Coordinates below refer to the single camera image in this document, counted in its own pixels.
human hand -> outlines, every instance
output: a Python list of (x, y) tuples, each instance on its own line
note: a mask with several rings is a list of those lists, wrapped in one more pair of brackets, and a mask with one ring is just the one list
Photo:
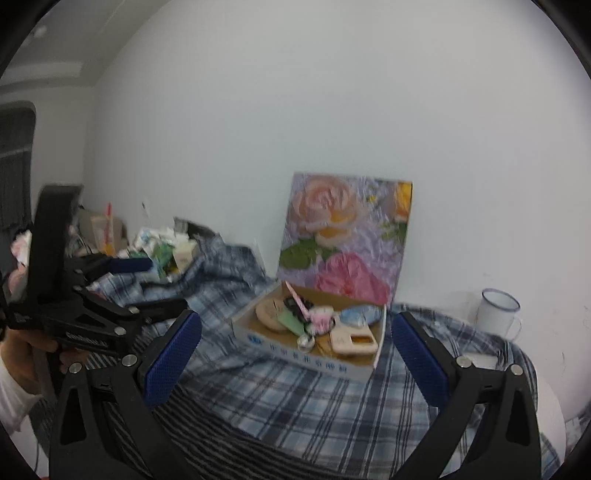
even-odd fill
[[(35, 371), (33, 348), (44, 352), (55, 352), (58, 343), (40, 330), (11, 330), (7, 329), (4, 340), (0, 343), (0, 355), (11, 377), (30, 394), (41, 392), (41, 385)], [(60, 354), (60, 371), (74, 362), (85, 363), (88, 352), (76, 348), (66, 349)]]

blue plaid fabric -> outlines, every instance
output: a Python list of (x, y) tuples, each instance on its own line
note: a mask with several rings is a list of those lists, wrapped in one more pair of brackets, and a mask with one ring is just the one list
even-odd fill
[[(184, 296), (203, 321), (202, 339), (177, 387), (191, 402), (247, 434), (319, 468), (359, 478), (389, 478), (404, 463), (437, 416), (429, 407), (394, 348), (390, 329), (378, 366), (367, 384), (350, 382), (300, 368), (238, 342), (230, 317), (272, 284), (245, 247), (229, 246), (217, 237), (201, 244), (203, 255), (172, 283), (145, 283), (141, 275), (118, 275), (96, 286), (121, 306), (142, 300)], [(537, 404), (535, 370), (514, 344), (478, 332), (429, 309), (393, 304), (389, 315), (409, 310), (454, 355), (495, 355), (497, 368), (523, 367)], [(140, 346), (161, 335), (161, 323), (145, 327)], [(95, 367), (109, 360), (94, 356)], [(173, 420), (187, 426), (168, 432), (178, 445), (197, 442), (191, 436), (193, 416), (182, 408), (156, 409), (163, 425)], [(477, 407), (444, 473), (457, 469), (474, 437), (483, 409)], [(540, 435), (543, 478), (558, 468), (550, 442)], [(186, 452), (191, 462), (191, 453)]]

mug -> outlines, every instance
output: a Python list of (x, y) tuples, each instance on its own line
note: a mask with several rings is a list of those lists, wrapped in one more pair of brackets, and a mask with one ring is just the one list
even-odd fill
[(519, 330), (511, 339), (514, 341), (521, 333), (522, 321), (515, 314), (521, 310), (521, 305), (507, 292), (495, 288), (482, 290), (482, 301), (476, 315), (476, 328), (483, 332), (507, 337), (515, 321), (519, 322)]

ceiling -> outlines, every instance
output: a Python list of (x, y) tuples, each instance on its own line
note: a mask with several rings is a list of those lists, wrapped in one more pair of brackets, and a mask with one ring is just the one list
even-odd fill
[(94, 85), (133, 34), (169, 0), (61, 0), (0, 78), (0, 90)]

blue gripper pad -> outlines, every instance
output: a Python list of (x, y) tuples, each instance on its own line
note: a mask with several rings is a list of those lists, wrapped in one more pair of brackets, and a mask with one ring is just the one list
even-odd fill
[(156, 338), (144, 352), (138, 383), (150, 409), (168, 400), (201, 339), (201, 329), (199, 315), (185, 310), (166, 334)]
[(149, 271), (154, 262), (151, 258), (113, 258), (109, 262), (109, 272), (117, 273), (136, 273)]
[(392, 318), (391, 332), (394, 345), (427, 403), (444, 407), (450, 398), (449, 379), (425, 341), (400, 313)]

